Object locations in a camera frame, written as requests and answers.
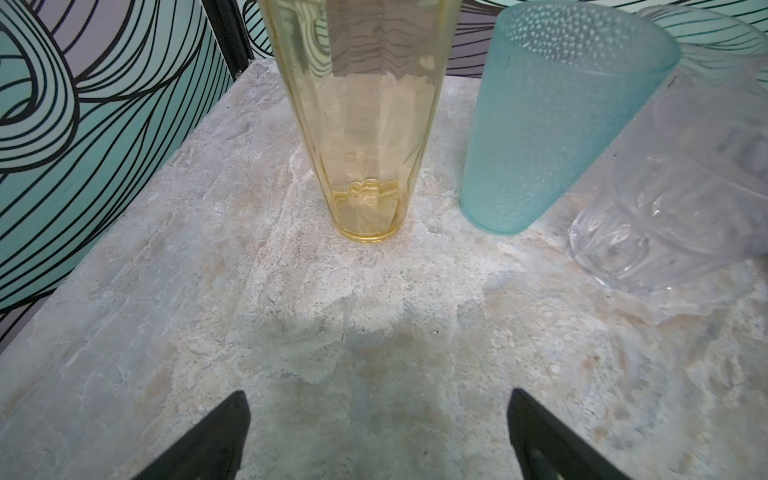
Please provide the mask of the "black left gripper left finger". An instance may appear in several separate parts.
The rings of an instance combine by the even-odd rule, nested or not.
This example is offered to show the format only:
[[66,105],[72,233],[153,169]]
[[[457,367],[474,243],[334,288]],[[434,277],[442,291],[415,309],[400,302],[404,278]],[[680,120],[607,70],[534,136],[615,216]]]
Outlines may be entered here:
[[135,479],[234,479],[250,422],[247,397],[235,391]]

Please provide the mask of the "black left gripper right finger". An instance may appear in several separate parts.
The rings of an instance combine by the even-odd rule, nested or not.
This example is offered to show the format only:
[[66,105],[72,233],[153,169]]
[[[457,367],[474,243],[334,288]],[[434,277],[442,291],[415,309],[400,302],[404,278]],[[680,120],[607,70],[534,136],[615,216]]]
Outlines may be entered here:
[[525,479],[629,479],[522,388],[512,390],[506,419]]

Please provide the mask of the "teal frosted tall glass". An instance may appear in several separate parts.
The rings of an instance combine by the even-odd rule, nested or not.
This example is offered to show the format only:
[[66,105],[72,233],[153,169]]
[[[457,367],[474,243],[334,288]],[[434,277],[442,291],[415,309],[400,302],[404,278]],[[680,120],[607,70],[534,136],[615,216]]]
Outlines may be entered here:
[[523,232],[600,157],[681,58],[650,21],[577,2],[497,18],[463,169],[460,207],[480,229]]

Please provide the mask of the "yellow transparent tall glass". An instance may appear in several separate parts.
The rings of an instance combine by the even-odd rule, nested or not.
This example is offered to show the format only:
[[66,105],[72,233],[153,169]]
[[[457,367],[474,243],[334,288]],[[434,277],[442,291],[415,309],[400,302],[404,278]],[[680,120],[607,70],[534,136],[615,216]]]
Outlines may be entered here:
[[269,40],[332,221],[376,242],[408,212],[457,1],[263,1]]

